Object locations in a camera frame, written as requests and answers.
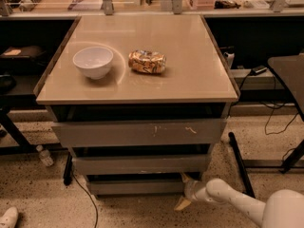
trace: robotic hand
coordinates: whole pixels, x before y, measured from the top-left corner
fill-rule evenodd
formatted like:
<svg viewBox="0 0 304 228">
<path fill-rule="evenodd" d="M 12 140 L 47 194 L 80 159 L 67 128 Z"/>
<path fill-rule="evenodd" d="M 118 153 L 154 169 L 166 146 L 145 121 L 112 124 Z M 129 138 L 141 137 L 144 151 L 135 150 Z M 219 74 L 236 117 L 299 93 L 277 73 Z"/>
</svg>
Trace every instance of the robotic hand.
<svg viewBox="0 0 304 228">
<path fill-rule="evenodd" d="M 193 201 L 205 201 L 214 205 L 230 204 L 262 228 L 304 227 L 304 196 L 295 191 L 277 191 L 265 203 L 240 193 L 221 179 L 213 179 L 204 184 L 183 173 L 181 176 L 185 190 L 175 207 L 177 211 Z"/>
</svg>

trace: plastic bottle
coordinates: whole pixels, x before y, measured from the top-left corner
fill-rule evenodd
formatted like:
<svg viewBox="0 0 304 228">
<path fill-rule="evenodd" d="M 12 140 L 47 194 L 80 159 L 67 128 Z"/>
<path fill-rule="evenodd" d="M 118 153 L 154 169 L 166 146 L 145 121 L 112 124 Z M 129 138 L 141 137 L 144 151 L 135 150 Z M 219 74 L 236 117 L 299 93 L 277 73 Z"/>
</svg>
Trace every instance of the plastic bottle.
<svg viewBox="0 0 304 228">
<path fill-rule="evenodd" d="M 45 166 L 52 166 L 54 164 L 54 159 L 51 157 L 50 152 L 47 149 L 45 149 L 42 145 L 38 145 L 36 149 L 39 152 L 41 162 Z"/>
</svg>

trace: shoe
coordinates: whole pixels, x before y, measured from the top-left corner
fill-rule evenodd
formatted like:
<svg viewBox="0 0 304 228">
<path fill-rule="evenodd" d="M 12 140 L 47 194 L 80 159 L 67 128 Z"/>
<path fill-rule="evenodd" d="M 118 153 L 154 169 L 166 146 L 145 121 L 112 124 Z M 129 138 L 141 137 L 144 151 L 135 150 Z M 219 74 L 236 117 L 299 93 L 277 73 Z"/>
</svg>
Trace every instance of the shoe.
<svg viewBox="0 0 304 228">
<path fill-rule="evenodd" d="M 0 218 L 0 228 L 14 228 L 18 220 L 18 210 L 16 207 L 11 207 Z"/>
</svg>

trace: floor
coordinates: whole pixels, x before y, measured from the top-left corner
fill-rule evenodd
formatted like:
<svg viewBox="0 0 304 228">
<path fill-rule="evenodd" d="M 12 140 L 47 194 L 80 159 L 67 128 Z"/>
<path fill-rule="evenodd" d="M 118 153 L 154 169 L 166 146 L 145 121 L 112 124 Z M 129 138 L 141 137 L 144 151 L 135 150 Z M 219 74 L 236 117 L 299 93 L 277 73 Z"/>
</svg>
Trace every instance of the floor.
<svg viewBox="0 0 304 228">
<path fill-rule="evenodd" d="M 293 115 L 273 116 L 267 132 L 284 129 Z M 236 135 L 244 159 L 280 160 L 304 138 L 304 124 L 297 116 L 281 134 L 265 135 L 268 116 L 231 117 L 220 142 L 215 146 L 212 161 L 204 174 L 206 181 L 221 178 L 243 191 L 228 133 Z M 32 143 L 56 141 L 50 122 L 16 123 Z M 4 147 L 10 136 L 2 139 Z M 63 184 L 67 159 L 66 151 L 52 152 L 55 165 L 44 167 L 37 154 L 0 157 L 0 213 L 16 206 L 20 212 L 16 227 L 94 227 L 95 208 L 87 193 L 73 180 Z M 75 178 L 85 186 L 85 180 L 74 171 Z M 277 170 L 251 171 L 250 180 L 256 197 L 266 200 L 274 191 L 284 188 L 304 193 L 303 171 L 292 170 L 280 174 Z M 98 210 L 97 227 L 256 227 L 235 208 L 217 207 L 206 203 L 192 203 L 181 212 L 174 211 L 179 195 L 138 196 L 95 199 Z"/>
</svg>

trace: white bowl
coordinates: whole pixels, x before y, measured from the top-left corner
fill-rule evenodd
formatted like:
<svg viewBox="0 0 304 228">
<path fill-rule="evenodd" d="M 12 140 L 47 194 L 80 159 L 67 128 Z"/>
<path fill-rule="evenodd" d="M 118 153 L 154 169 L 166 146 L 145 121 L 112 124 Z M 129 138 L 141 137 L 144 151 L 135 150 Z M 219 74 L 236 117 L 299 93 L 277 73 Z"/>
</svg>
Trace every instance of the white bowl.
<svg viewBox="0 0 304 228">
<path fill-rule="evenodd" d="M 88 78 L 103 78 L 112 68 L 113 52 L 106 47 L 88 47 L 73 57 L 74 65 Z"/>
</svg>

